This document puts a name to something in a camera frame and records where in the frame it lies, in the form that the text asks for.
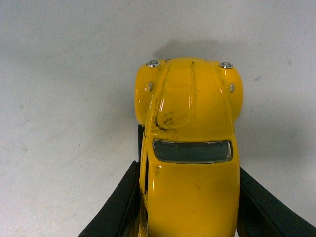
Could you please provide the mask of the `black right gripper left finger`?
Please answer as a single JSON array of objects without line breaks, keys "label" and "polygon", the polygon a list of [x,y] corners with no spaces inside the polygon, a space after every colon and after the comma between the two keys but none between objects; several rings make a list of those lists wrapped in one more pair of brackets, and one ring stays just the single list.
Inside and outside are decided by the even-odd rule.
[{"label": "black right gripper left finger", "polygon": [[133,162],[80,237],[134,237],[139,212],[139,163]]}]

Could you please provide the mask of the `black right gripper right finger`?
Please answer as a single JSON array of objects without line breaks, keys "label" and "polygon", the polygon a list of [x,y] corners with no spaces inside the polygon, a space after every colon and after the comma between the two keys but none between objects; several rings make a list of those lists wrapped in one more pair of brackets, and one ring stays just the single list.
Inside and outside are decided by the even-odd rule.
[{"label": "black right gripper right finger", "polygon": [[316,228],[241,169],[237,232],[240,237],[314,237]]}]

